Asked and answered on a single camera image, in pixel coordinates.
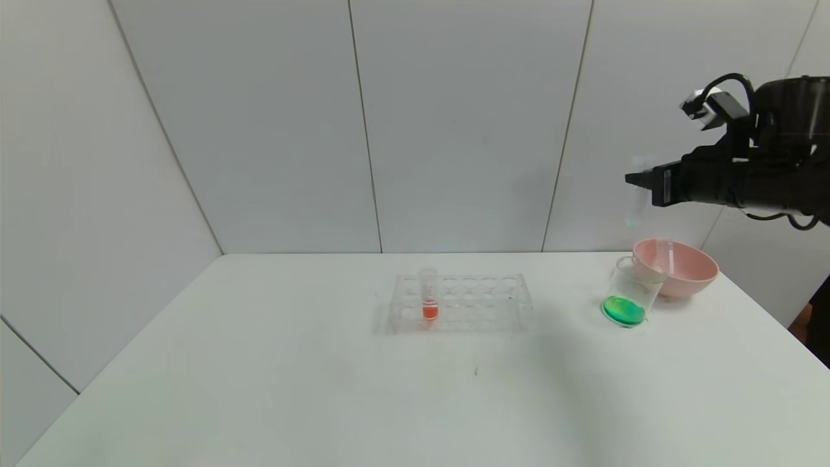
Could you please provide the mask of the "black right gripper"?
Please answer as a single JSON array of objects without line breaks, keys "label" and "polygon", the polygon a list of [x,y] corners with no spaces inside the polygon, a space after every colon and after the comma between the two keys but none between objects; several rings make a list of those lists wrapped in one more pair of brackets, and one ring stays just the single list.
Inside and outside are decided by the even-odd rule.
[{"label": "black right gripper", "polygon": [[694,148],[678,162],[625,174],[625,182],[651,189],[652,204],[668,207],[681,203],[726,205],[730,187],[732,150],[721,145]]}]

